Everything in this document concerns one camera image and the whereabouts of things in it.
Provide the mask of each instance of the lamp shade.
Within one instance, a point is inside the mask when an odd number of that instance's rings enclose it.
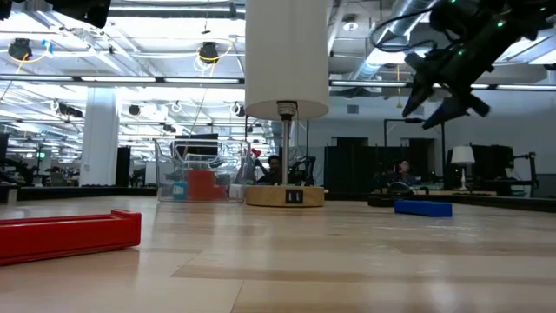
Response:
[[[246,113],[280,120],[277,102],[291,101],[294,119],[327,114],[327,1],[248,0],[246,9]]]
[[[470,146],[459,146],[453,148],[452,164],[467,165],[475,164],[473,148]]]

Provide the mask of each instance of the round wooden base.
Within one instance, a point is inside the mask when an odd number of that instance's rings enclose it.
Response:
[[[247,186],[245,202],[248,205],[311,208],[324,205],[324,189],[321,187],[294,186]]]

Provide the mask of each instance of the blue block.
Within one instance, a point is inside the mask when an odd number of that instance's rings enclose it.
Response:
[[[427,201],[396,201],[394,203],[394,213],[430,217],[452,217],[452,204]]]
[[[174,189],[172,189],[172,195],[176,201],[185,201],[188,199],[188,183],[187,182],[175,182]]]

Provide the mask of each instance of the clear plastic bin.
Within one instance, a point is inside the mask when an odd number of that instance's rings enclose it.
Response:
[[[254,169],[249,143],[159,139],[155,147],[159,201],[243,202],[245,177]]]

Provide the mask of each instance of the person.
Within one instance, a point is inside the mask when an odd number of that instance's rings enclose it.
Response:
[[[281,159],[278,156],[270,156],[268,158],[268,165],[270,170],[265,169],[262,166],[261,161],[257,159],[255,161],[255,166],[259,166],[264,174],[261,179],[259,179],[258,183],[265,183],[269,185],[275,185],[281,183]]]
[[[394,173],[393,182],[404,183],[407,186],[413,186],[417,183],[415,176],[409,173],[411,165],[409,165],[408,161],[401,161],[396,168],[397,171]]]

